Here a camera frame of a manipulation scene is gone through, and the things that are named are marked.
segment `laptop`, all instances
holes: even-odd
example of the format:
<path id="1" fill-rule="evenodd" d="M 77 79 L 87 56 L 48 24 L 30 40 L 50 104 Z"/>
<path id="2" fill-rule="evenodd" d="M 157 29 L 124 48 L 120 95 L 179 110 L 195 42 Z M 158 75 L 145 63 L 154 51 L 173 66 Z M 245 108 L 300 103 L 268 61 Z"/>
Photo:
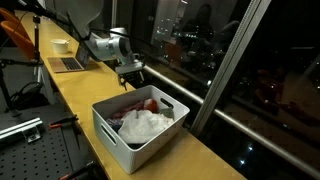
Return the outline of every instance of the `laptop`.
<path id="1" fill-rule="evenodd" d="M 89 64 L 89 51 L 85 44 L 79 44 L 75 57 L 49 57 L 48 62 L 54 73 L 86 70 Z"/>

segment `wooden desk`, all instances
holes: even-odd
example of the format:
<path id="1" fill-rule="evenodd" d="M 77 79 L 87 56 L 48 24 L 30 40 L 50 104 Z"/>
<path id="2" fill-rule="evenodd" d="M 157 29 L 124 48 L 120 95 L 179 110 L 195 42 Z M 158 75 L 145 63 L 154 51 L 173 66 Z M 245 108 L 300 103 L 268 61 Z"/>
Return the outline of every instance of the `wooden desk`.
<path id="1" fill-rule="evenodd" d="M 22 24 L 33 39 L 31 13 L 23 18 Z M 66 54 L 70 56 L 76 52 L 78 42 L 50 20 L 41 18 L 39 29 L 41 57 L 69 108 L 78 115 L 83 133 L 110 179 L 244 179 L 186 130 L 181 130 L 137 172 L 126 174 L 96 137 L 91 109 L 93 103 L 125 92 L 118 85 L 117 75 L 104 63 L 94 61 L 90 62 L 89 69 L 84 72 L 53 73 L 47 57 L 61 55 L 53 52 L 50 40 L 71 39 L 71 52 Z M 134 90 L 130 85 L 127 88 L 129 91 Z"/>

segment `bin handle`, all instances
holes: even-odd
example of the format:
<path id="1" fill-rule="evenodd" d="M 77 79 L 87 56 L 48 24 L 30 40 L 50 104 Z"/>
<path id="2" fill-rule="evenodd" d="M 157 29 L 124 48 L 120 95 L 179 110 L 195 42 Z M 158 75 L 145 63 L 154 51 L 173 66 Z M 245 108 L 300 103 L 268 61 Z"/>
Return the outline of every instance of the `bin handle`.
<path id="1" fill-rule="evenodd" d="M 165 104 L 165 105 L 167 105 L 168 107 L 170 107 L 170 108 L 173 109 L 173 105 L 172 105 L 171 103 L 169 103 L 169 101 L 167 101 L 167 100 L 165 100 L 165 99 L 163 99 L 163 98 L 160 98 L 160 101 L 161 101 L 163 104 Z"/>
<path id="2" fill-rule="evenodd" d="M 112 144 L 113 144 L 114 146 L 116 146 L 116 145 L 117 145 L 117 142 L 116 142 L 115 138 L 113 137 L 113 135 L 111 135 L 111 134 L 108 132 L 107 128 L 104 127 L 103 124 L 101 124 L 101 129 L 102 129 L 102 131 L 104 132 L 104 134 L 109 138 L 109 140 L 112 142 Z"/>

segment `black cable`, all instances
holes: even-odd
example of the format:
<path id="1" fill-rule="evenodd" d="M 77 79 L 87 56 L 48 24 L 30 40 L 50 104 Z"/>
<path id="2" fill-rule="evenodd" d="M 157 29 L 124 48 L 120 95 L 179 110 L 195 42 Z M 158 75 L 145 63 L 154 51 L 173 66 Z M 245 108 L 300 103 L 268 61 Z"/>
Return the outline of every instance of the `black cable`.
<path id="1" fill-rule="evenodd" d="M 28 11 L 25 12 L 21 18 L 19 19 L 19 24 L 17 25 L 17 27 L 14 29 L 14 31 L 10 34 L 10 36 L 2 43 L 1 47 L 0 47 L 0 53 L 2 52 L 3 47 L 6 45 L 6 43 L 9 41 L 9 39 L 11 39 L 11 37 L 14 35 L 14 33 L 17 31 L 17 29 L 19 28 L 19 26 L 21 25 L 21 20 L 22 18 L 29 13 Z"/>

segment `white plastic bin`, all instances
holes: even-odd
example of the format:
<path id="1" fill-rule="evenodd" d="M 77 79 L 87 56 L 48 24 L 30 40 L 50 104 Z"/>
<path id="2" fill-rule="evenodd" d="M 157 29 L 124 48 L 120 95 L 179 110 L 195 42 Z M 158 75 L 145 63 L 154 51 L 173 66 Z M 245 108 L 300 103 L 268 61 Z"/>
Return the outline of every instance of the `white plastic bin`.
<path id="1" fill-rule="evenodd" d="M 159 133 L 156 137 L 138 149 L 130 148 L 118 134 L 107 124 L 106 118 L 119 110 L 126 108 L 140 100 L 152 98 L 157 101 L 159 109 L 173 107 L 174 124 Z M 92 106 L 94 128 L 97 137 L 112 154 L 122 169 L 131 174 L 145 161 L 155 154 L 180 130 L 189 108 L 173 99 L 154 86 L 146 86 L 110 99 L 97 102 Z"/>

